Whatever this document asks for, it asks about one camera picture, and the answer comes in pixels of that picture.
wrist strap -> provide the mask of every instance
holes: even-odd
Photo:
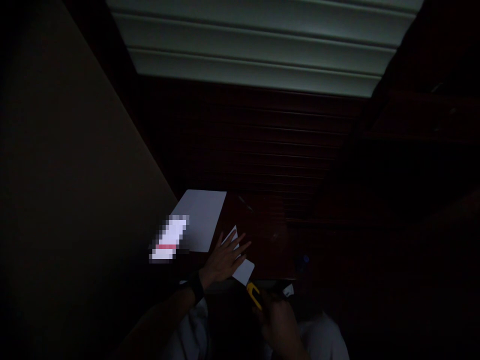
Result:
[[[188,286],[191,287],[193,293],[195,294],[195,305],[197,305],[200,300],[204,298],[204,287],[200,282],[200,275],[198,271],[195,271],[188,278]]]

red stripe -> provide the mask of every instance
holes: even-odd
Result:
[[[158,244],[156,246],[157,249],[176,249],[177,245],[175,244]]]

paper card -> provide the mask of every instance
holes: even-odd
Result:
[[[226,191],[187,190],[172,215],[188,215],[191,252],[208,253],[224,205]]]
[[[247,283],[250,280],[252,271],[255,268],[255,264],[248,259],[238,267],[238,269],[233,273],[233,277],[241,282],[243,285],[247,286]]]
[[[222,244],[229,238],[230,234],[234,231],[237,230],[237,225],[233,227],[233,229],[228,233],[228,235],[223,239],[221,242]],[[238,231],[233,235],[231,241],[234,241],[236,238],[239,237]],[[239,248],[240,244],[237,244],[235,246],[235,249]],[[252,275],[252,271],[255,268],[255,264],[248,259],[245,259],[245,261],[238,267],[238,269],[233,273],[233,277],[237,279],[239,282],[241,282],[243,285],[247,286],[247,283],[249,282],[250,276]]]
[[[233,227],[233,229],[228,233],[228,235],[223,239],[223,241],[221,242],[222,245],[224,244],[225,241],[227,241],[227,239],[229,238],[230,234],[233,233],[235,230],[237,230],[237,225],[235,225],[235,226]],[[237,232],[235,233],[235,235],[233,235],[233,237],[231,238],[231,241],[234,241],[234,240],[237,239],[238,237],[239,237],[239,232],[237,231]],[[236,249],[238,249],[239,247],[240,247],[240,245],[237,244],[233,250],[236,250]]]

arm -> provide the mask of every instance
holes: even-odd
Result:
[[[238,259],[236,257],[250,246],[251,241],[234,250],[245,237],[245,234],[242,234],[232,241],[234,234],[235,232],[232,232],[223,245],[221,243],[224,233],[220,234],[215,249],[205,266],[198,272],[204,290],[214,282],[231,277],[244,262],[245,255]],[[146,359],[148,357],[151,359],[158,349],[166,345],[180,321],[194,305],[195,294],[190,287],[176,291],[166,301],[149,310],[148,317],[125,338],[113,358]]]
[[[265,309],[257,307],[253,312],[261,325],[265,341],[283,360],[310,360],[310,355],[302,344],[294,311],[288,302],[273,298],[261,291]]]

person's left hand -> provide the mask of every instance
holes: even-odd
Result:
[[[205,266],[200,269],[199,276],[204,290],[214,282],[220,282],[231,277],[235,270],[237,270],[237,268],[247,258],[246,255],[242,255],[239,258],[237,258],[237,256],[244,252],[252,242],[249,241],[240,246],[238,249],[234,250],[237,244],[240,243],[245,237],[245,233],[243,233],[241,236],[235,239],[235,241],[232,241],[235,233],[236,230],[232,231],[223,245],[222,238],[224,237],[224,233],[222,232],[220,234],[220,237],[215,245],[215,249],[206,261]]]

